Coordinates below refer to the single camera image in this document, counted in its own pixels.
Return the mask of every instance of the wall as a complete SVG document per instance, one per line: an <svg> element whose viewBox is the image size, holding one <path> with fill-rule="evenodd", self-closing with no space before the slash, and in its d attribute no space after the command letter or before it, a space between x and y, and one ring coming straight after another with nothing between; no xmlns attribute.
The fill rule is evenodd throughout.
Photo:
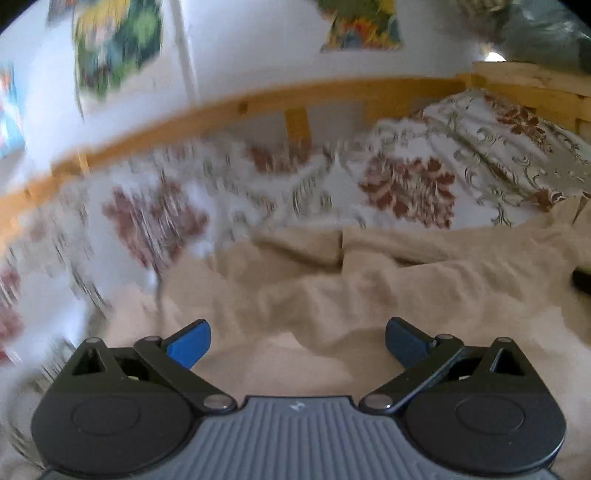
<svg viewBox="0 0 591 480"><path fill-rule="evenodd" d="M188 0L200 97L328 77L453 76L481 59L449 0L397 0L397 8L402 50L319 53L330 22L309 0Z"/></svg>
<svg viewBox="0 0 591 480"><path fill-rule="evenodd" d="M2 160L0 192L43 174L67 152L238 91L343 76L452 76L480 59L478 43L462 33L446 0L398 0L402 50L324 54L319 49L330 24L308 0L181 1L197 85L187 91L175 65L168 89L132 95L85 120L74 100L71 25L46 28L49 0L39 0L0 35L0 62L15 63L27 139L25 154ZM337 108L333 117L359 113L342 108L349 110ZM322 118L313 123L322 127ZM265 138L284 130L273 117L244 128Z"/></svg>

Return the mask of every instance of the colorful poster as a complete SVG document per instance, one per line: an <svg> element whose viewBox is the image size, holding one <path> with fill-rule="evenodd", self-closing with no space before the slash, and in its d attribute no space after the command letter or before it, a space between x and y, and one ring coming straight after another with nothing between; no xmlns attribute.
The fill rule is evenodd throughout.
<svg viewBox="0 0 591 480"><path fill-rule="evenodd" d="M74 29L80 99L104 102L160 55L162 40L158 0L99 0L85 10Z"/></svg>
<svg viewBox="0 0 591 480"><path fill-rule="evenodd" d="M12 66L0 66L0 158L24 146Z"/></svg>
<svg viewBox="0 0 591 480"><path fill-rule="evenodd" d="M91 5L96 0L51 0L47 13L47 23L53 24L67 18L72 18L78 5Z"/></svg>
<svg viewBox="0 0 591 480"><path fill-rule="evenodd" d="M327 50L372 48L395 50L402 46L395 0L317 0L322 15L332 20Z"/></svg>

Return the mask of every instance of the wooden slat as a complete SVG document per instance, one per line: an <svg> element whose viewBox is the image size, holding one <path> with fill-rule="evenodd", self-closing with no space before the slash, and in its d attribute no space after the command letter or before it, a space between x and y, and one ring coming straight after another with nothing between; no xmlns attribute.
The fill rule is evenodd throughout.
<svg viewBox="0 0 591 480"><path fill-rule="evenodd" d="M29 183L26 191L33 203L41 205L42 203L51 200L62 185L63 182L59 181L56 177L48 176Z"/></svg>
<svg viewBox="0 0 591 480"><path fill-rule="evenodd" d="M559 125L563 128L576 132L577 130L577 118L564 112L554 112L547 108L538 108L535 111L536 115L546 120L550 120L552 123Z"/></svg>
<svg viewBox="0 0 591 480"><path fill-rule="evenodd" d="M368 100L365 107L365 121L371 127L381 118L402 118L411 113L408 98L397 100Z"/></svg>
<svg viewBox="0 0 591 480"><path fill-rule="evenodd" d="M581 98L581 106L577 114L577 118L591 122L591 97Z"/></svg>
<svg viewBox="0 0 591 480"><path fill-rule="evenodd" d="M285 128L290 142L311 143L312 134L308 123L308 112L305 108L291 108L285 111Z"/></svg>
<svg viewBox="0 0 591 480"><path fill-rule="evenodd" d="M37 202L29 194L28 190L11 193L0 199L0 231L10 224L23 212L33 210Z"/></svg>
<svg viewBox="0 0 591 480"><path fill-rule="evenodd" d="M577 133L583 140L591 143L591 122L579 121Z"/></svg>
<svg viewBox="0 0 591 480"><path fill-rule="evenodd" d="M115 157L123 157L154 145L173 143L201 135L230 125L249 115L263 115L339 100L352 102L376 98L388 100L392 97L417 95L443 98L462 90L464 90L464 84L459 79L425 78L339 80L266 90L201 107L142 132L129 135L111 147L89 154L88 164L93 169L107 164Z"/></svg>
<svg viewBox="0 0 591 480"><path fill-rule="evenodd" d="M577 116L581 109L582 101L573 93L520 85L504 85L502 83L487 83L486 88L491 92L500 93L523 106L553 112L571 112L573 116Z"/></svg>
<svg viewBox="0 0 591 480"><path fill-rule="evenodd" d="M90 156L92 153L89 150L68 155L64 161L52 167L51 175L57 178L88 175L90 173L90 165L88 165Z"/></svg>
<svg viewBox="0 0 591 480"><path fill-rule="evenodd" d="M549 70L529 63L477 62L474 70L492 83L509 83L591 96L591 76Z"/></svg>
<svg viewBox="0 0 591 480"><path fill-rule="evenodd" d="M461 81L464 82L466 88L471 87L484 87L486 85L486 79L475 73L461 73L457 76Z"/></svg>

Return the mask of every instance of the beige blanket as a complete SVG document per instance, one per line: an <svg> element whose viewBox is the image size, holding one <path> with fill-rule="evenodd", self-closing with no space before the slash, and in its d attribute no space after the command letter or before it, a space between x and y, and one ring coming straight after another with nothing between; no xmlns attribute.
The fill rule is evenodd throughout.
<svg viewBox="0 0 591 480"><path fill-rule="evenodd" d="M292 229L206 260L186 254L165 283L164 324L120 318L105 340L128 345L205 318L212 348L194 371L239 400L358 399L401 372L384 346L392 316L468 345L510 336L567 417L556 472L583 479L591 471L591 297L570 284L579 265L591 266L585 199L512 229Z"/></svg>

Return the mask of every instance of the gray plastic housing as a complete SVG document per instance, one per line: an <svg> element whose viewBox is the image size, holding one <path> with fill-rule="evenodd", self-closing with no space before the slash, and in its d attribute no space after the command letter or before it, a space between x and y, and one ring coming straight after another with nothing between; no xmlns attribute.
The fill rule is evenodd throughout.
<svg viewBox="0 0 591 480"><path fill-rule="evenodd" d="M347 397L251 397L203 421L176 455L134 480L485 480L452 472L416 451L395 420ZM48 471L43 480L79 480ZM547 470L505 480L558 480Z"/></svg>

